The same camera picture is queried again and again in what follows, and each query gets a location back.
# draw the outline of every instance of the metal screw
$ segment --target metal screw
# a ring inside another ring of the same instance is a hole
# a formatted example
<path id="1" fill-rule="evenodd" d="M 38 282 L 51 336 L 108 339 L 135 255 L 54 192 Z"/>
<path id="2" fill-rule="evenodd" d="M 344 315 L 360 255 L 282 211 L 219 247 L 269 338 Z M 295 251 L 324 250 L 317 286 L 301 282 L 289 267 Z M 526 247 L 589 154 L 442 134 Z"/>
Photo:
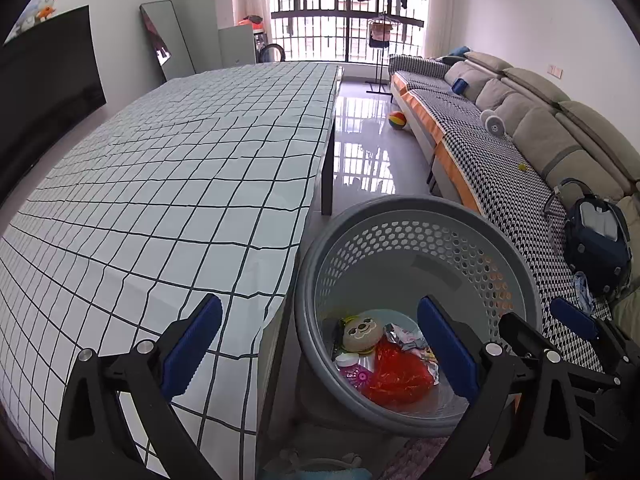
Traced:
<path id="1" fill-rule="evenodd" d="M 140 341 L 136 345 L 136 350 L 140 354 L 148 354 L 153 349 L 154 349 L 154 342 L 153 341 L 149 341 L 149 339 L 145 339 L 144 341 Z"/>
<path id="2" fill-rule="evenodd" d="M 84 348 L 78 352 L 78 361 L 88 361 L 94 355 L 94 351 L 90 348 Z"/>
<path id="3" fill-rule="evenodd" d="M 487 343 L 484 349 L 489 355 L 498 356 L 502 353 L 502 347 L 497 343 Z"/>
<path id="4" fill-rule="evenodd" d="M 546 358 L 549 359 L 552 363 L 559 363 L 562 360 L 560 354 L 555 350 L 548 350 L 546 352 Z"/>

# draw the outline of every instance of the blue gripper pad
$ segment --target blue gripper pad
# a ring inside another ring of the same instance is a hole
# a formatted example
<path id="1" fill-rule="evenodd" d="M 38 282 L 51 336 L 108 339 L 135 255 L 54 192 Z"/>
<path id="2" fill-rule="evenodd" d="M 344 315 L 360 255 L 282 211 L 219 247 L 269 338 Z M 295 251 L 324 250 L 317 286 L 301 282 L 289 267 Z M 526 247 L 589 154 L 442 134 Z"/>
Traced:
<path id="1" fill-rule="evenodd" d="M 180 341 L 164 359 L 160 390 L 167 400 L 183 394 L 222 324 L 222 303 L 210 295 Z"/>
<path id="2" fill-rule="evenodd" d="M 418 303 L 418 326 L 457 396 L 473 402 L 478 393 L 478 368 L 466 347 L 429 298 Z"/>
<path id="3" fill-rule="evenodd" d="M 551 315 L 578 337 L 591 341 L 598 336 L 598 327 L 591 317 L 575 308 L 564 298 L 555 298 L 549 304 Z"/>

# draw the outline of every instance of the rainbow ball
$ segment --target rainbow ball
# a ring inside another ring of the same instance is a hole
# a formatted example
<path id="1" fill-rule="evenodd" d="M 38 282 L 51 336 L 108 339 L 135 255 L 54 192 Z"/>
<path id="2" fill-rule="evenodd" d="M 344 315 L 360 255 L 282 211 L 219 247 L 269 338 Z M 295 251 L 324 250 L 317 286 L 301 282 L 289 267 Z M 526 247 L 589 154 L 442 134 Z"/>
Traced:
<path id="1" fill-rule="evenodd" d="M 406 124 L 406 117 L 402 112 L 391 112 L 388 121 L 392 128 L 402 130 Z"/>

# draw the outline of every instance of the gray plastic basket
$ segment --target gray plastic basket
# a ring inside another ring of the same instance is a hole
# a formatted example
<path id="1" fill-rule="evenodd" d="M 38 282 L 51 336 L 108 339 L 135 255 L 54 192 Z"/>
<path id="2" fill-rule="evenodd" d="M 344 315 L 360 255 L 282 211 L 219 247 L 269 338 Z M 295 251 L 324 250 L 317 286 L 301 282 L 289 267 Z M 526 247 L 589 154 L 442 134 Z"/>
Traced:
<path id="1" fill-rule="evenodd" d="M 371 402 L 338 373 L 322 322 L 374 308 L 415 320 L 427 294 L 483 342 L 502 342 L 505 312 L 542 325 L 537 289 L 513 244 L 481 216 L 439 198 L 389 196 L 348 209 L 313 242 L 296 283 L 296 329 L 313 371 L 345 407 L 395 434 L 447 436 L 466 400 L 441 374 L 441 384 L 402 412 Z"/>

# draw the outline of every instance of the light switch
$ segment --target light switch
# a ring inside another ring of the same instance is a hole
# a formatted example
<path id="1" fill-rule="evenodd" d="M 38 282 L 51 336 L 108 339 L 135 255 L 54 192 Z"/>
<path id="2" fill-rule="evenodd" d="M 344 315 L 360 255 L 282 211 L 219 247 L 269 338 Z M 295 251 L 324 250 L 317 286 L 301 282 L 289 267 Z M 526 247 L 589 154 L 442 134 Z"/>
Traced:
<path id="1" fill-rule="evenodd" d="M 546 69 L 552 76 L 557 77 L 558 79 L 562 79 L 562 69 L 558 68 L 555 65 L 549 65 Z"/>

